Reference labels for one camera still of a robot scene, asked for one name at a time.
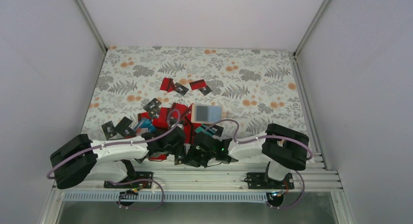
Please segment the beige leather card holder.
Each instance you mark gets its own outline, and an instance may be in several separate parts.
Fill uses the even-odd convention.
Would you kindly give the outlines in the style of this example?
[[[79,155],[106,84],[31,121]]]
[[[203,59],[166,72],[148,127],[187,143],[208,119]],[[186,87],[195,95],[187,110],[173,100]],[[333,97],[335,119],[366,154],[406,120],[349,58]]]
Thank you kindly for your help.
[[[217,105],[194,104],[191,107],[191,122],[212,124],[222,120],[223,107]]]

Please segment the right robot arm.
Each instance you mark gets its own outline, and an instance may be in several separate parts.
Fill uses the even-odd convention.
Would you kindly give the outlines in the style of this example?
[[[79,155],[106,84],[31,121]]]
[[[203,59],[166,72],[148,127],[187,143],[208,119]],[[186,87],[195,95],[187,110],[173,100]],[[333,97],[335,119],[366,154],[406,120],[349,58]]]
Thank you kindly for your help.
[[[276,188],[292,170],[303,171],[314,157],[309,148],[309,137],[278,124],[269,124],[257,135],[218,139],[204,131],[195,135],[183,158],[185,165],[207,167],[211,159],[229,164],[246,158],[261,156],[267,162],[264,183]]]

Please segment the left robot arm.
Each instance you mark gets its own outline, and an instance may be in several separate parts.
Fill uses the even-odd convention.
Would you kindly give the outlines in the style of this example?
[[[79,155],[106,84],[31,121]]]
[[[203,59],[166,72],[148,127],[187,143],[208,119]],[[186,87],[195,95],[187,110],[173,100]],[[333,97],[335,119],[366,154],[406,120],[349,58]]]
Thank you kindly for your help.
[[[131,187],[148,183],[135,171],[132,160],[182,152],[185,133],[173,127],[165,133],[147,132],[128,139],[91,140],[79,134],[50,156],[52,169],[47,179],[55,180],[59,189],[68,189],[85,182],[104,182],[104,187]]]

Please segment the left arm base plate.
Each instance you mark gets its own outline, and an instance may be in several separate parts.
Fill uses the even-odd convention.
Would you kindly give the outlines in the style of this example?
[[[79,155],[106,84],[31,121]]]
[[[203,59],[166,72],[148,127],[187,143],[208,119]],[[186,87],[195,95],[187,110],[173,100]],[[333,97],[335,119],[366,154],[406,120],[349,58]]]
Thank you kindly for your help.
[[[138,179],[152,179],[153,172],[151,171],[136,171],[135,175],[128,175],[125,179],[120,181],[119,183],[125,183],[124,185],[115,185],[108,181],[104,182],[104,188],[124,188],[124,189],[141,189],[141,188],[151,188],[152,182],[148,181],[139,181],[133,182]]]

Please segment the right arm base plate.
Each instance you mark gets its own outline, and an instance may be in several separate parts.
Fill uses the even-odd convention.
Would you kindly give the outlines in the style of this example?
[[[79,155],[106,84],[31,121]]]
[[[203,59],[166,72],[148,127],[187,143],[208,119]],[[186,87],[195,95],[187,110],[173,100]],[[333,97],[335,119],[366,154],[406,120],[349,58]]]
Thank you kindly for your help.
[[[267,178],[264,172],[249,172],[244,178],[249,189],[294,189],[292,173],[287,173],[281,181]]]

